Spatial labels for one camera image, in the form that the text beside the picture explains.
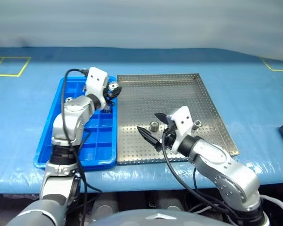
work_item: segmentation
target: blue table surface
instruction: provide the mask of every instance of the blue table surface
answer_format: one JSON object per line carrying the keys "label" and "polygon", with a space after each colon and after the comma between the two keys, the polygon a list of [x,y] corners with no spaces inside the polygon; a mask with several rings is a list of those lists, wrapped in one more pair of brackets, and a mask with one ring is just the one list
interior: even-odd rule
{"label": "blue table surface", "polygon": [[[39,192],[44,172],[33,158],[58,83],[67,69],[90,66],[112,76],[199,73],[240,151],[236,159],[262,184],[283,182],[283,72],[269,70],[256,56],[203,48],[0,48],[0,57],[11,56],[31,61],[20,77],[0,77],[0,193]],[[2,67],[1,73],[19,65]],[[193,166],[173,166],[193,187]],[[86,177],[104,192],[182,189],[165,163],[116,166]],[[197,181],[213,186],[199,174]]]}

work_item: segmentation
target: perforated metal tray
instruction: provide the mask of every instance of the perforated metal tray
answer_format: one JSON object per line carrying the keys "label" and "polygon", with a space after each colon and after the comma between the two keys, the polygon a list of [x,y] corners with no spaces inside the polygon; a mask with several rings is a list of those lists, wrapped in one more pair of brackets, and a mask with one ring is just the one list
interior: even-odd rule
{"label": "perforated metal tray", "polygon": [[[123,87],[118,97],[118,164],[162,162],[157,153],[139,134],[136,126],[149,129],[151,121],[158,121],[154,113],[168,114],[175,108],[188,106],[193,120],[202,127],[193,133],[223,147],[230,155],[239,152],[227,132],[199,74],[119,75]],[[153,133],[158,139],[165,125]],[[181,154],[168,153],[171,161],[186,161]]]}

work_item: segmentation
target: white wall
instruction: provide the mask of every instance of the white wall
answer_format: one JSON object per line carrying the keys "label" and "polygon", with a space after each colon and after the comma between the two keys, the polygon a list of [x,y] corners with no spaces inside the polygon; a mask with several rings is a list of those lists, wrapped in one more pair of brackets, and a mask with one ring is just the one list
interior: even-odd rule
{"label": "white wall", "polygon": [[224,48],[283,60],[283,0],[0,0],[0,47]]}

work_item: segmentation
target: blue plastic tray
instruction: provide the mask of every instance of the blue plastic tray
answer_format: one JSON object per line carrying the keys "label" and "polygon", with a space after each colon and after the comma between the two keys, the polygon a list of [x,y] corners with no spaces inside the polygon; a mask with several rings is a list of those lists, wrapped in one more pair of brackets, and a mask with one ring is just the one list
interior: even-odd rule
{"label": "blue plastic tray", "polygon": [[[52,124],[56,116],[61,113],[63,81],[64,79],[61,79],[58,86],[33,161],[35,167],[39,169],[45,169],[46,162],[50,158]],[[116,81],[116,79],[109,77],[108,81]],[[84,95],[83,87],[85,82],[85,77],[68,77],[65,98]],[[85,170],[111,168],[117,163],[117,98],[114,99],[114,103],[112,113],[95,111],[85,125],[83,137],[91,131],[91,135],[83,145],[80,153],[80,160]]]}

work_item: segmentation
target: robotic arm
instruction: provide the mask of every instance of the robotic arm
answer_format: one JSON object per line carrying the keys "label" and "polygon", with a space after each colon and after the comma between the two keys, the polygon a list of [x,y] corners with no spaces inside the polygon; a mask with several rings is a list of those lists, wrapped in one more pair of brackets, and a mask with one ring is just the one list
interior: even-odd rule
{"label": "robotic arm", "polygon": [[[261,206],[257,175],[235,161],[223,148],[200,137],[191,136],[194,123],[187,106],[176,109],[169,115],[155,115],[168,125],[164,130],[163,145],[173,153],[188,157],[189,162],[216,185],[224,202],[243,219],[244,225],[269,224]],[[157,151],[162,149],[161,141],[150,132],[141,127],[138,127],[138,131]]]}
{"label": "robotic arm", "polygon": [[82,175],[78,174],[75,154],[79,155],[84,125],[96,110],[113,105],[111,100],[120,93],[121,87],[108,90],[108,74],[91,67],[85,96],[67,98],[64,103],[65,120],[61,113],[54,120],[52,153],[46,164],[39,200],[27,206],[8,226],[64,225],[66,212],[76,205],[80,193]]}

